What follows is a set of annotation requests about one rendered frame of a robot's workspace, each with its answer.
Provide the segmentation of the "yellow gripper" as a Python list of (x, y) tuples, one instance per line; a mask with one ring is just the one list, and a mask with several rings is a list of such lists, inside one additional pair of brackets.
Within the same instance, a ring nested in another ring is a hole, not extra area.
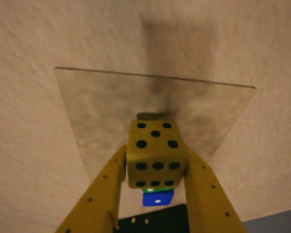
[[(190, 233), (247, 233), (212, 168), (188, 145), (183, 173)], [(54, 233), (113, 233), (127, 145), (120, 147)]]

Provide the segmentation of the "blue die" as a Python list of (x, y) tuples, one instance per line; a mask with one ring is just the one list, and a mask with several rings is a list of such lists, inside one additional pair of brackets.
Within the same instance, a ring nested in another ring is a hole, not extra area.
[(169, 206), (174, 195), (175, 192), (173, 189), (150, 193), (143, 192), (143, 206), (144, 207)]

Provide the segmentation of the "yellow die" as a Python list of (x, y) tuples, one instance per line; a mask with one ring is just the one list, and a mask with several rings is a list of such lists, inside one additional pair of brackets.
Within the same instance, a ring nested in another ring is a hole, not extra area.
[(132, 120), (126, 152), (131, 189), (179, 187), (189, 151), (172, 120)]

